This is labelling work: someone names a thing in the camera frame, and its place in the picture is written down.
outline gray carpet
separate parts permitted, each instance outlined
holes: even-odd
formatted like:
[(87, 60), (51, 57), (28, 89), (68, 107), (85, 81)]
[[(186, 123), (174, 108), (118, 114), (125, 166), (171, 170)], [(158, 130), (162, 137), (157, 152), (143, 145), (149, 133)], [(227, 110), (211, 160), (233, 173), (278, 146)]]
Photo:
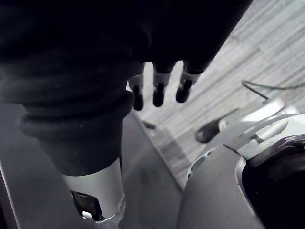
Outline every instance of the gray carpet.
[[(184, 104), (175, 101), (183, 63), (178, 62), (172, 71), (160, 108), (152, 103), (153, 67), (146, 64), (145, 105), (138, 115), (157, 125), (150, 131), (152, 138), (183, 182), (188, 166), (204, 149), (196, 142), (195, 131), (234, 108), (261, 100), (241, 86), (242, 79), (274, 86), (305, 81), (304, 34), (304, 1), (254, 0)], [(269, 97), (280, 96), (305, 111), (305, 88), (260, 91)]]

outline black sleeve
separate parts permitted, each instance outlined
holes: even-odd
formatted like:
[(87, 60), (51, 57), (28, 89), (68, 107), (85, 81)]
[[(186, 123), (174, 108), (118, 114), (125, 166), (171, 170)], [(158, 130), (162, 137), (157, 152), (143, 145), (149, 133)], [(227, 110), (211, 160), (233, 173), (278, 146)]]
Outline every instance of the black sleeve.
[(2, 96), (25, 107), (22, 131), (38, 138), (65, 175), (94, 173), (120, 156), (122, 119), (133, 100), (126, 83), (141, 70), (133, 54), (150, 39), (138, 7), (0, 3)]

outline gray panel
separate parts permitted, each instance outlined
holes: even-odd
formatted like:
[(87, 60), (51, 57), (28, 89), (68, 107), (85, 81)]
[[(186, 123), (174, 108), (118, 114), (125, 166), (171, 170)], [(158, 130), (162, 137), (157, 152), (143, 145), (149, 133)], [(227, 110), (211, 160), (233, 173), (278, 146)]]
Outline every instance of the gray panel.
[[(15, 120), (23, 109), (0, 105), (0, 159), (23, 229), (86, 229), (62, 176)], [(126, 216), (121, 229), (175, 228), (181, 188), (138, 119), (124, 120)]]
[(238, 185), (240, 159), (220, 146), (197, 167), (185, 188), (178, 228), (263, 228)]

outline black cable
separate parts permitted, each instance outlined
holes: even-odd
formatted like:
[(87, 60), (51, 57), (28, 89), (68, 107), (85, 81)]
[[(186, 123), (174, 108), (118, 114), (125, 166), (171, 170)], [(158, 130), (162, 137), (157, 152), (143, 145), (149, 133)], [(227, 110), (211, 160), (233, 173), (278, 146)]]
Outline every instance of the black cable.
[(258, 90), (250, 87), (249, 85), (253, 85), (253, 86), (257, 86), (257, 87), (261, 87), (261, 88), (266, 88), (269, 90), (293, 90), (293, 89), (297, 89), (300, 87), (305, 87), (305, 83), (301, 83), (298, 85), (294, 85), (294, 86), (289, 86), (289, 87), (275, 87), (275, 86), (269, 86), (269, 85), (264, 85), (264, 84), (258, 84), (258, 83), (253, 83), (251, 81), (248, 80), (242, 80), (242, 85), (246, 88), (248, 88), (250, 91), (258, 94), (259, 96), (263, 97), (264, 99), (269, 99), (266, 95), (260, 93)]
[(264, 99), (269, 99), (266, 95), (260, 93), (259, 91), (255, 90), (254, 88), (247, 85), (247, 82), (245, 80), (242, 80), (242, 85), (246, 88), (248, 88), (250, 91), (254, 92), (255, 94), (258, 94), (260, 97), (263, 97)]
[(242, 83), (250, 84), (250, 85), (253, 85), (253, 86), (258, 86), (258, 87), (262, 87), (262, 88), (266, 88), (266, 89), (270, 89), (270, 90), (282, 90), (282, 91), (297, 89), (297, 88), (305, 86), (305, 83), (301, 83), (299, 85), (289, 86), (289, 87), (275, 87), (275, 86), (269, 86), (269, 85), (264, 85), (264, 84), (253, 83), (253, 82), (248, 81), (248, 80), (242, 80)]

